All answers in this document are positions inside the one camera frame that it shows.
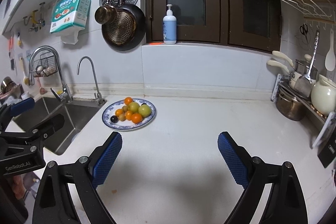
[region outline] blue and white plate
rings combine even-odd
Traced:
[[[147,101],[145,99],[133,98],[133,101],[137,102],[139,105],[142,105],[143,103],[145,103],[146,105],[148,105],[151,108],[151,110],[152,110],[151,115],[149,115],[148,117],[144,118],[142,120],[142,122],[137,123],[137,124],[134,124],[132,121],[128,121],[128,120],[125,120],[123,122],[118,121],[117,123],[113,123],[110,120],[111,116],[115,115],[115,111],[118,108],[122,108],[125,105],[124,104],[124,100],[120,100],[120,101],[115,102],[112,105],[108,106],[104,110],[103,115],[102,115],[102,120],[103,120],[104,124],[107,125],[110,128],[115,129],[115,130],[122,131],[122,130],[132,130],[132,129],[136,129],[136,128],[139,128],[139,127],[143,127],[144,125],[146,125],[147,123],[149,123],[154,118],[154,116],[155,116],[155,113],[156,113],[155,106],[151,102],[149,102],[149,101]]]

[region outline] stainless steel sink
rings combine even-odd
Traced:
[[[73,137],[86,126],[101,107],[93,101],[73,100],[69,103],[60,103],[56,98],[42,97],[35,102],[32,110],[22,113],[13,120],[24,131],[28,131],[48,115],[61,113],[65,119],[63,128],[44,142],[46,148],[61,155],[69,147]]]

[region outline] ceramic jar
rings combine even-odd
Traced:
[[[319,80],[311,91],[311,102],[318,112],[329,115],[336,108],[336,84],[319,75]]]

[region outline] wooden window frame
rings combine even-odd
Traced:
[[[227,44],[228,0],[205,0],[205,26],[177,26],[177,40]],[[162,41],[162,19],[166,15],[167,0],[146,0],[147,42]]]
[[[279,51],[281,42],[281,5],[280,0],[268,1],[269,37],[244,32],[243,0],[230,0],[230,37],[229,46],[249,47],[259,51]]]

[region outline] kitchen counter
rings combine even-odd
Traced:
[[[113,131],[101,120],[104,109],[124,97],[107,97],[106,105],[63,155],[44,149],[45,161],[61,165],[89,156]],[[271,164],[293,163],[310,224],[318,222],[334,199],[333,164],[324,169],[317,150],[310,149],[317,130],[306,118],[291,121],[270,101],[146,99],[157,108],[156,117],[143,128],[120,132],[121,152],[105,183],[97,188],[117,223],[223,223],[243,192],[217,148],[223,131],[251,156]],[[35,173],[41,177],[43,170]],[[251,223],[259,223],[270,186],[265,187]],[[87,223],[73,185],[70,191],[82,223]]]

